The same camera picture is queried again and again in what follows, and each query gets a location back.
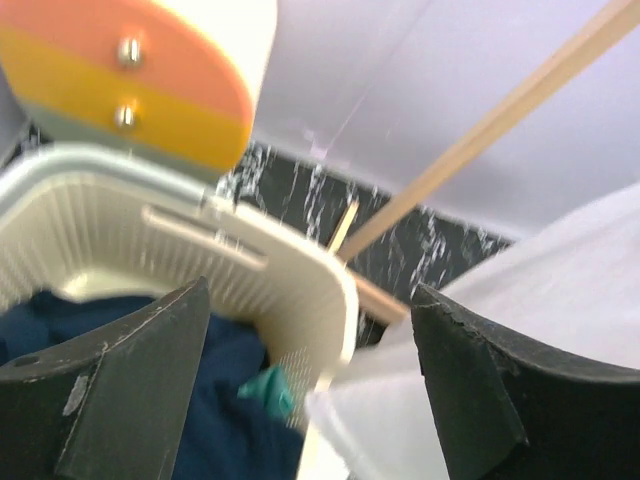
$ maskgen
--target floor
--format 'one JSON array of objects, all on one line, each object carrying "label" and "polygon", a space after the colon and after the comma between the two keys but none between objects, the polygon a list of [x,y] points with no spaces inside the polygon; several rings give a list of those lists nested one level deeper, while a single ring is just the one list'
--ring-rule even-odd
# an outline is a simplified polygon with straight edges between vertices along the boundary
[{"label": "floor", "polygon": [[[46,143],[36,128],[25,135],[14,156]],[[326,244],[347,205],[360,207],[351,231],[388,200],[375,188],[339,179],[321,166],[309,166],[275,149],[251,145],[238,167],[218,184],[221,195],[239,194],[241,201]],[[451,222],[433,211],[414,209],[394,228],[358,255],[350,267],[410,303],[420,283],[440,288],[510,244],[488,232]],[[379,341],[383,328],[361,316],[357,345]]]}]

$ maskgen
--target laundry basket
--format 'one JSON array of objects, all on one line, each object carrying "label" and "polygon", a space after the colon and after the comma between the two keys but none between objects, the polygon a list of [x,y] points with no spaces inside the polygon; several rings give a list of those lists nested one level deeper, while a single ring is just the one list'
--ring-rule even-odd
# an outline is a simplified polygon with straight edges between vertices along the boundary
[{"label": "laundry basket", "polygon": [[[47,288],[74,301],[159,296],[208,279],[212,309],[253,323],[294,394],[326,388],[355,348],[357,294],[340,263],[255,208],[103,147],[59,144],[0,178],[0,311]],[[308,435],[302,462],[319,438]]]}]

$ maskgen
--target white fabric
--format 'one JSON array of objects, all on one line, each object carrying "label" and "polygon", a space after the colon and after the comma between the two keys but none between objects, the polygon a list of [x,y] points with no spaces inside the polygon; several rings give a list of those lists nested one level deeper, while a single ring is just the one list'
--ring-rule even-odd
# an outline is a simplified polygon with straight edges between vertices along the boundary
[{"label": "white fabric", "polygon": [[[554,347],[640,368],[640,185],[554,223],[442,293]],[[307,412],[359,480],[446,480],[410,321],[356,352]]]}]

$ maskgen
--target dark blue clothing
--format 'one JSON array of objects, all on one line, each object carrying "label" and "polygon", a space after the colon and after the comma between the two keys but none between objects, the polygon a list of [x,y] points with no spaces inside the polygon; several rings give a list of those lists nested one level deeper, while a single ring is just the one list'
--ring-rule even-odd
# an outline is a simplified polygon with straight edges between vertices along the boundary
[{"label": "dark blue clothing", "polygon": [[[151,301],[128,296],[75,304],[39,293],[0,317],[0,365],[82,335]],[[174,480],[295,478],[302,435],[271,418],[259,401],[237,396],[238,388],[259,373],[265,355],[255,329],[211,315]]]}]

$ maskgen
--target green fabric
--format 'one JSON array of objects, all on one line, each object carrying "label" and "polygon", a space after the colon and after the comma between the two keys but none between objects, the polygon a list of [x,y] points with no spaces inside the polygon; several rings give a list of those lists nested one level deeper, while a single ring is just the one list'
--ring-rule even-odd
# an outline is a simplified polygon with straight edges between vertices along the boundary
[{"label": "green fabric", "polygon": [[280,366],[268,368],[242,385],[238,397],[259,400],[272,418],[287,419],[294,408],[293,395]]}]

